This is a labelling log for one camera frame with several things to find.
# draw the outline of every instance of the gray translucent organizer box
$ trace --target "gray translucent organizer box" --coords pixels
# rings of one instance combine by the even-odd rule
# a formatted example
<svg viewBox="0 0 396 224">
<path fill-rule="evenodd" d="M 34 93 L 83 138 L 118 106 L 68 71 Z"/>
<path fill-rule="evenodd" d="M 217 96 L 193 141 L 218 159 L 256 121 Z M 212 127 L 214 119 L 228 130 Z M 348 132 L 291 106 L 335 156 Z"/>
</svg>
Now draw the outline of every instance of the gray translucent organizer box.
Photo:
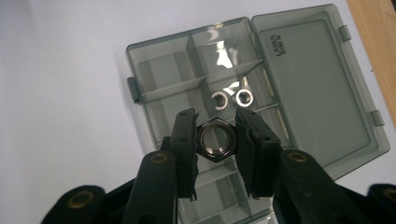
<svg viewBox="0 0 396 224">
<path fill-rule="evenodd" d="M 181 110 L 193 107 L 198 124 L 214 117 L 233 124 L 244 107 L 262 116 L 283 148 L 310 153 L 335 179 L 389 150 L 349 39 L 333 5 L 236 19 L 132 44 L 128 83 L 157 146 Z M 269 214 L 269 199 L 247 197 L 233 157 L 200 157 L 199 170 L 199 200 L 180 200 L 183 223 Z"/>
</svg>

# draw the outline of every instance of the wooden surface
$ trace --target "wooden surface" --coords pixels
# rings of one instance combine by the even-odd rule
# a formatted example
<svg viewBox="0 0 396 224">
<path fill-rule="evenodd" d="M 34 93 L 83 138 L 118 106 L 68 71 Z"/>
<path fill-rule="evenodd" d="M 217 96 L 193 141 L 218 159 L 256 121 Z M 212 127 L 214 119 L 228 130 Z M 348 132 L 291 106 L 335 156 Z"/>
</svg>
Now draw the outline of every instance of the wooden surface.
<svg viewBox="0 0 396 224">
<path fill-rule="evenodd" d="M 396 14 L 391 0 L 347 0 L 396 126 Z"/>
</svg>

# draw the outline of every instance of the white table surface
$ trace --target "white table surface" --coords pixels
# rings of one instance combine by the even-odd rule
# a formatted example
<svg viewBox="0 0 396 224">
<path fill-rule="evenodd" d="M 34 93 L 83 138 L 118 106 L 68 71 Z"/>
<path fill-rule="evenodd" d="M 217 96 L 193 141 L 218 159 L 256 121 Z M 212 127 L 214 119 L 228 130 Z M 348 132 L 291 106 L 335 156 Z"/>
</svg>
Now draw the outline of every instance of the white table surface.
<svg viewBox="0 0 396 224">
<path fill-rule="evenodd" d="M 38 223 L 80 185 L 110 191 L 154 149 L 131 99 L 129 44 L 238 17 L 335 3 L 391 150 L 337 180 L 396 185 L 396 134 L 347 2 L 0 0 L 0 223 Z"/>
</svg>

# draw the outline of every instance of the open transparent lid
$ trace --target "open transparent lid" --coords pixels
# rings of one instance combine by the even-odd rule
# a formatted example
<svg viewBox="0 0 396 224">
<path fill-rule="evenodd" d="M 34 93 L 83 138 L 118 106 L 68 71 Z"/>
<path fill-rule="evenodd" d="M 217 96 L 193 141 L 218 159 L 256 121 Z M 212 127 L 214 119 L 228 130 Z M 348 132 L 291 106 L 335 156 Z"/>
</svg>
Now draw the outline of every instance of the open transparent lid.
<svg viewBox="0 0 396 224">
<path fill-rule="evenodd" d="M 284 149 L 308 152 L 338 178 L 389 150 L 349 39 L 333 5 L 241 18 L 129 46 L 128 83 L 157 146 L 184 109 L 200 114 L 198 124 L 214 117 L 233 124 L 244 107 Z M 199 157 L 198 166 L 198 201 L 179 200 L 183 223 L 270 214 L 270 199 L 247 197 L 234 157 Z"/>
</svg>

